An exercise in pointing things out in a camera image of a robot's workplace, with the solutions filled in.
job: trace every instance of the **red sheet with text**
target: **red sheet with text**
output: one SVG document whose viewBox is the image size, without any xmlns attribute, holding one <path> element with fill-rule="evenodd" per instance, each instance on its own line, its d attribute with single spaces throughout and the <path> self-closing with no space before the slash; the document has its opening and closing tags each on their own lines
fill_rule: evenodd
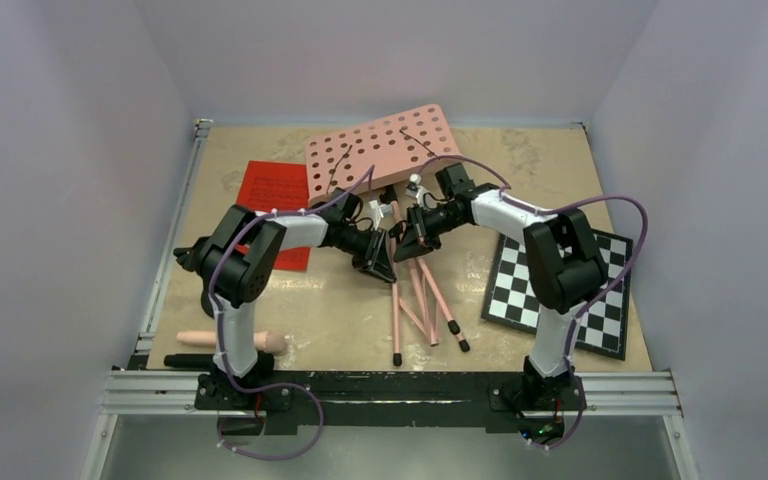
<svg viewBox="0 0 768 480">
<path fill-rule="evenodd" d="M 307 207 L 307 173 L 305 166 L 298 163 L 249 162 L 237 205 L 262 212 L 298 210 Z M 237 247 L 245 252 L 246 247 Z M 299 247 L 278 254 L 275 268 L 279 270 L 307 270 L 310 248 Z"/>
</svg>

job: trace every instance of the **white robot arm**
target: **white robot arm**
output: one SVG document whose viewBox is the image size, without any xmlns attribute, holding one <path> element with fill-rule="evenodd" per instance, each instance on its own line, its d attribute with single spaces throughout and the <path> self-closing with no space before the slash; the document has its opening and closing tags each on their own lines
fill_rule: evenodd
<svg viewBox="0 0 768 480">
<path fill-rule="evenodd" d="M 537 338 L 526 357 L 521 401 L 524 407 L 569 386 L 568 339 L 578 334 L 575 314 L 608 280 L 587 218 L 580 210 L 542 214 L 543 209 L 500 192 L 495 185 L 476 186 L 458 163 L 435 174 L 445 201 L 434 208 L 417 204 L 407 211 L 394 259 L 403 261 L 442 246 L 440 235 L 461 225 L 493 229 L 525 247 L 529 284 L 540 302 Z M 418 190 L 417 185 L 409 189 Z M 570 247 L 564 255 L 561 249 Z"/>
<path fill-rule="evenodd" d="M 337 189 L 334 197 L 342 190 Z M 352 266 L 385 282 L 396 280 L 386 249 L 386 232 L 360 230 L 350 218 L 360 204 L 355 195 L 319 214 L 279 216 L 261 221 L 242 240 L 249 250 L 244 255 L 233 252 L 223 265 L 216 283 L 215 298 L 208 298 L 207 286 L 223 252 L 234 237 L 264 212 L 252 212 L 233 206 L 210 237 L 200 238 L 193 247 L 175 250 L 178 263 L 204 281 L 202 307 L 213 315 L 223 312 L 220 321 L 225 340 L 224 352 L 217 345 L 213 362 L 236 377 L 245 377 L 258 361 L 252 342 L 255 302 L 269 281 L 278 253 L 297 247 L 336 247 L 352 255 Z M 230 372 L 222 355 L 227 355 Z"/>
</svg>

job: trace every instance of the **black and white checkerboard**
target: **black and white checkerboard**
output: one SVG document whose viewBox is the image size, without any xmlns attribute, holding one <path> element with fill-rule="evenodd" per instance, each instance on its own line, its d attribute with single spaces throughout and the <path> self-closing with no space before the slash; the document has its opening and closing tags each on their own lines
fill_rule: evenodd
<svg viewBox="0 0 768 480">
<path fill-rule="evenodd" d="M 608 281 L 617 278 L 631 258 L 631 240 L 594 230 L 602 258 L 608 264 Z M 526 332 L 537 332 L 540 304 L 528 281 L 525 247 L 499 236 L 496 258 L 484 296 L 482 318 Z M 611 358 L 625 360 L 631 275 L 584 315 L 576 346 Z"/>
</svg>

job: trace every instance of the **pink pegboard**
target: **pink pegboard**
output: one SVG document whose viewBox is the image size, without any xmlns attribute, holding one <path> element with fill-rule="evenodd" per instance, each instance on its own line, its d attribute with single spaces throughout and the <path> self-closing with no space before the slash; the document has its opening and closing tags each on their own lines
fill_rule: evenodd
<svg viewBox="0 0 768 480">
<path fill-rule="evenodd" d="M 460 155 L 449 124 L 439 105 L 423 105 L 369 123 L 307 139 L 305 163 L 310 202 L 327 198 L 326 191 L 348 188 L 375 165 L 372 188 L 405 181 L 431 157 L 422 145 L 399 133 L 404 130 L 438 155 Z M 352 146 L 347 158 L 340 157 Z M 445 166 L 435 162 L 423 170 L 434 172 Z M 331 173 L 331 188 L 328 181 Z"/>
</svg>

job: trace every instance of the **white wall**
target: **white wall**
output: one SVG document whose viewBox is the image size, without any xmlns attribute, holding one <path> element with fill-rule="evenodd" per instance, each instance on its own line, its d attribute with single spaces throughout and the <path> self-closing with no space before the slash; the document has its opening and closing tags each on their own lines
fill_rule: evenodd
<svg viewBox="0 0 768 480">
<path fill-rule="evenodd" d="M 702 473 L 768 478 L 768 2 L 661 0 L 590 133 L 651 212 L 634 293 Z"/>
<path fill-rule="evenodd" d="M 193 112 L 234 123 L 587 120 L 657 3 L 136 1 Z"/>
<path fill-rule="evenodd" d="M 190 114 L 131 0 L 0 1 L 0 478 L 76 478 Z"/>
</svg>

